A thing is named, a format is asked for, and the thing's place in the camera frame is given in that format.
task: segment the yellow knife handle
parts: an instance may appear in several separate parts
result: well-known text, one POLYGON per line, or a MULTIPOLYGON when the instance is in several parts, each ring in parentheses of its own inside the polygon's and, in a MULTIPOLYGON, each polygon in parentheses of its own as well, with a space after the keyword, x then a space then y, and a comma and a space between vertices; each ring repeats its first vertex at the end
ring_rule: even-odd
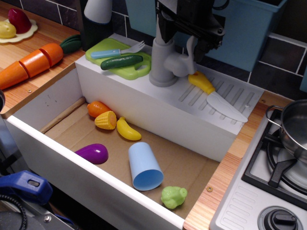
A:
POLYGON ((188 80, 192 85, 199 87, 208 95, 215 91, 215 88, 211 84, 211 82, 207 79, 207 77, 203 73, 199 71, 196 71, 194 74, 189 74, 188 80))

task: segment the toy knife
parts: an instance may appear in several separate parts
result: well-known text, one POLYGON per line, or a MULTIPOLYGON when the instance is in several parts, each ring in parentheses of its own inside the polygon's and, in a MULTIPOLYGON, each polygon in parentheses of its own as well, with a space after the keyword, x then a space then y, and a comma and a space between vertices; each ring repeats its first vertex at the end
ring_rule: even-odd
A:
POLYGON ((203 73, 196 71, 189 75, 188 80, 192 85, 199 87, 208 94, 207 102, 221 114, 242 123, 248 121, 243 114, 215 91, 215 88, 203 73))

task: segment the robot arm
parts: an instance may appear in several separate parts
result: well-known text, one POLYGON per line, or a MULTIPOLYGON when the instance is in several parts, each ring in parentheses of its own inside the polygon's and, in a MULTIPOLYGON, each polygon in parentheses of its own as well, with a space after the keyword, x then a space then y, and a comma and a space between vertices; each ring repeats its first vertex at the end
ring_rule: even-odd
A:
POLYGON ((156 9, 161 37, 165 43, 177 31, 195 36, 198 39, 194 49, 196 62, 222 44, 225 32, 213 16, 214 0, 178 0, 177 7, 171 6, 170 2, 172 1, 160 0, 156 9))

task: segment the stove knob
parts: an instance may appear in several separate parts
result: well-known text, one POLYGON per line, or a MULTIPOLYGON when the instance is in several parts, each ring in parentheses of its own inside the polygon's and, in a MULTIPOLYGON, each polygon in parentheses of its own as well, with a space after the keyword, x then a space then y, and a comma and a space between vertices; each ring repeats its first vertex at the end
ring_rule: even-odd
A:
POLYGON ((265 230, 297 230, 295 215, 283 209, 275 209, 264 218, 265 230))

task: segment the white drawer edge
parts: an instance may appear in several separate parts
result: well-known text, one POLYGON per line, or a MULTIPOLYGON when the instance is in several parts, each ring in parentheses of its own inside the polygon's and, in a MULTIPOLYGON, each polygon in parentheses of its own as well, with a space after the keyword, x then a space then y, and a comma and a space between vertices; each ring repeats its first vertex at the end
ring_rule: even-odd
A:
POLYGON ((10 116, 6 119, 7 122, 14 125, 15 127, 19 128, 26 134, 34 137, 41 143, 45 144, 49 148, 53 149, 54 151, 58 152, 71 162, 81 166, 83 169, 90 172, 92 175, 96 176, 97 178, 103 180, 105 183, 109 184, 113 188, 117 189, 121 193, 125 194, 129 198, 133 199, 137 203, 141 204, 142 206, 146 207, 153 213, 157 214, 158 216, 164 218, 166 221, 170 222, 172 225, 176 226, 179 229, 183 229, 184 219, 176 215, 175 213, 171 212, 167 208, 161 206, 160 204, 154 202, 150 198, 146 197, 145 195, 139 193, 137 190, 131 188, 127 184, 123 183, 116 177, 108 174, 107 172, 103 171, 98 167, 93 167, 93 165, 88 162, 87 160, 83 159, 82 157, 74 154, 68 148, 62 146, 61 144, 57 143, 56 141, 52 140, 51 138, 47 137, 46 135, 42 134, 41 132, 37 131, 36 129, 32 128, 25 122, 21 121, 15 116, 10 116))

